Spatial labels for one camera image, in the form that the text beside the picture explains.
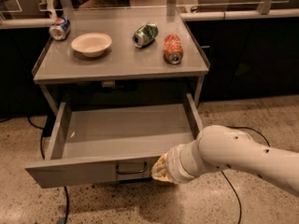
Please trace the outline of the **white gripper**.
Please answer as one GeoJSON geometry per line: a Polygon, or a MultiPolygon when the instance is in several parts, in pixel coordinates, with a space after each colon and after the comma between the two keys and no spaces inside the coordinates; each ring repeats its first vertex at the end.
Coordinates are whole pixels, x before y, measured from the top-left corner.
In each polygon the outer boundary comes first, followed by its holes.
{"type": "Polygon", "coordinates": [[[189,183],[202,173],[203,160],[196,141],[172,147],[151,169],[153,179],[163,182],[169,182],[171,179],[176,184],[189,183]]]}

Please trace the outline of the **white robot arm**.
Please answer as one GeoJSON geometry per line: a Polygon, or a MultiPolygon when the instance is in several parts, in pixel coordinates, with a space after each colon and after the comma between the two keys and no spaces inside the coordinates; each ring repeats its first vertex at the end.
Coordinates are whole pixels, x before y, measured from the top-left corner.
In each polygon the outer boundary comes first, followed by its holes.
{"type": "Polygon", "coordinates": [[[220,125],[205,127],[195,140],[172,147],[155,162],[151,176],[186,184],[201,175],[233,169],[256,175],[299,195],[299,154],[266,147],[245,132],[220,125]]]}

